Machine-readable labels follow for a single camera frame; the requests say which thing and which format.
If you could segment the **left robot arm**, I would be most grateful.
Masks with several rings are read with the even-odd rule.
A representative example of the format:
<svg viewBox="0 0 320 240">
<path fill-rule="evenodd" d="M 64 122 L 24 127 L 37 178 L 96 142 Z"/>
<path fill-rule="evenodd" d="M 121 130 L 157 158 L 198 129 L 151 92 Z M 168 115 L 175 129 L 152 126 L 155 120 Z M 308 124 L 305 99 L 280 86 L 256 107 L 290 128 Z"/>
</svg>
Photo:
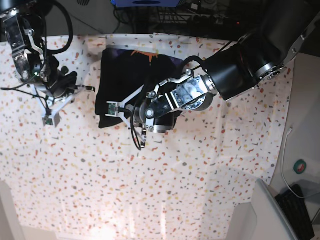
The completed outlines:
<svg viewBox="0 0 320 240">
<path fill-rule="evenodd" d="M 174 128 L 179 112 L 206 110 L 215 96 L 231 100 L 262 80 L 279 75 L 296 57 L 318 26 L 317 0 L 275 0 L 261 25 L 229 42 L 211 57 L 186 58 L 177 76 L 150 77 L 124 100 L 121 110 L 130 114 L 129 128 L 137 149 L 145 147 L 147 132 L 164 134 Z"/>
</svg>

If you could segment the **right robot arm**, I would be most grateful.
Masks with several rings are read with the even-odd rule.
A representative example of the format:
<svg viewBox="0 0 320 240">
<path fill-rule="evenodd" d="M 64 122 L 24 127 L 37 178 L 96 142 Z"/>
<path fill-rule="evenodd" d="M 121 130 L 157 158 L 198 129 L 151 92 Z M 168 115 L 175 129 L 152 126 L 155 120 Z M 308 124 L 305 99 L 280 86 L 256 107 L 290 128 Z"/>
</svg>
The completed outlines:
<svg viewBox="0 0 320 240">
<path fill-rule="evenodd" d="M 68 29 L 68 40 L 59 49 L 49 49 L 46 17 L 53 7 L 60 10 Z M 66 66 L 60 67 L 56 55 L 66 52 L 73 41 L 74 29 L 66 8 L 57 0 L 2 0 L 0 25 L 11 47 L 11 56 L 20 85 L 4 87 L 3 91 L 20 92 L 24 86 L 32 87 L 31 96 L 44 108 L 45 117 L 58 113 L 55 103 L 73 102 L 77 94 L 95 92 L 92 86 L 77 84 L 78 74 Z"/>
</svg>

